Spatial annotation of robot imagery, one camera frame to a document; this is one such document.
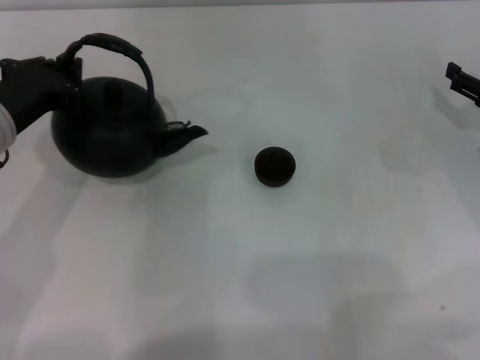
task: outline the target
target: round lid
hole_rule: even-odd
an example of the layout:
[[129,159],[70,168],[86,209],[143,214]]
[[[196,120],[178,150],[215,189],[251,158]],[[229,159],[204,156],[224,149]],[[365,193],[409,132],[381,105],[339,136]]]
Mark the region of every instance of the round lid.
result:
[[295,169],[295,158],[284,148],[264,148],[255,157],[256,177],[271,188],[278,188],[289,182]]

